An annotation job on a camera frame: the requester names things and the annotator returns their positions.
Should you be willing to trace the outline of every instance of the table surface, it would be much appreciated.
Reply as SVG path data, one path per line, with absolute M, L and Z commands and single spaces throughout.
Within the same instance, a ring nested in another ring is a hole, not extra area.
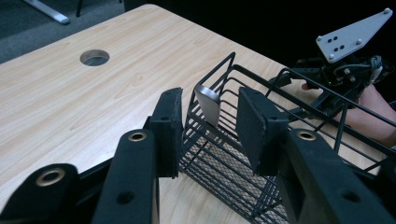
M 81 63 L 90 49 L 109 61 Z M 183 89 L 184 121 L 195 84 L 231 52 L 266 79 L 284 67 L 154 5 L 0 64 L 0 207 L 38 168 L 71 163 L 81 173 L 111 158 L 163 91 Z M 182 173 L 161 178 L 160 194 L 162 223 L 248 223 Z

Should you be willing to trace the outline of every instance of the black wire basket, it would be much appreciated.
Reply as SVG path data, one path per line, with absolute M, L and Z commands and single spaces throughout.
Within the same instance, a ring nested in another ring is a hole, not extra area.
M 197 83 L 207 86 L 220 98 L 217 127 L 205 121 L 196 96 L 192 93 L 183 133 L 180 172 L 194 179 L 249 222 L 288 223 L 288 217 L 276 178 L 254 175 L 238 140 L 235 123 L 240 87 L 250 87 L 263 92 L 268 99 L 274 99 L 274 105 L 291 117 L 290 129 L 304 127 L 320 133 L 340 158 L 354 169 L 375 174 L 381 163 L 395 154 L 391 148 L 382 146 L 346 125 L 340 125 L 330 116 L 315 109 L 309 102 L 288 93 L 288 88 L 279 88 L 276 82 L 271 83 L 243 66 L 233 64 L 234 57 L 235 53 L 231 53 Z M 302 77 L 289 68 L 282 69 L 278 77 L 286 72 Z M 355 102 L 319 83 L 316 84 L 323 91 L 339 97 L 345 105 L 361 108 Z M 363 110 L 386 120 L 365 108 Z M 308 111 L 312 117 L 300 117 L 296 111 Z M 354 142 L 359 139 L 359 145 L 352 146 L 349 144 L 350 139 Z

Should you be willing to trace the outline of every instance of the wire basket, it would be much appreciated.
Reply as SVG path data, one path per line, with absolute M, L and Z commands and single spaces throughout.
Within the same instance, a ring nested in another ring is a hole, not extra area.
M 375 174 L 380 164 L 394 155 L 391 148 L 378 144 L 346 125 L 340 125 L 313 108 L 309 102 L 298 99 L 288 92 L 288 87 L 278 88 L 243 66 L 233 64 L 234 57 L 235 53 L 231 53 L 197 83 L 207 86 L 220 97 L 217 127 L 205 121 L 195 94 L 192 93 L 183 133 L 180 172 L 194 179 L 249 222 L 288 223 L 288 218 L 276 178 L 253 175 L 248 158 L 238 141 L 235 130 L 236 106 L 238 90 L 242 86 L 265 93 L 276 108 L 293 117 L 290 129 L 303 127 L 320 133 L 340 158 L 354 169 Z M 278 75 L 285 72 L 293 71 L 284 68 Z M 322 89 L 337 94 L 325 87 Z M 339 97 L 348 104 L 355 105 L 343 96 Z M 301 118 L 298 113 L 294 113 L 295 108 L 309 111 L 319 119 Z

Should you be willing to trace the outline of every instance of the chair leg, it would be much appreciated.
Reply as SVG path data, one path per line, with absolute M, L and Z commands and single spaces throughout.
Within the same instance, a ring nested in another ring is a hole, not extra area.
M 81 7 L 82 7 L 82 0 L 78 0 L 76 17 L 79 17 L 79 14 L 81 12 Z

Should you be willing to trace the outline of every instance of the metal grommet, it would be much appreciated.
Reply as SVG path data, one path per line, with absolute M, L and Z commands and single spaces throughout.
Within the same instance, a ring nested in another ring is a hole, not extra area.
M 48 171 L 45 171 L 41 176 L 38 177 L 35 182 L 39 187 L 46 187 L 49 185 L 53 185 L 56 182 L 60 181 L 64 178 L 65 171 L 61 168 L 54 168 Z
M 314 141 L 315 139 L 317 139 L 317 137 L 314 134 L 305 131 L 297 132 L 297 136 L 306 141 Z
M 131 133 L 128 136 L 128 139 L 132 142 L 140 142 L 147 137 L 145 133 Z

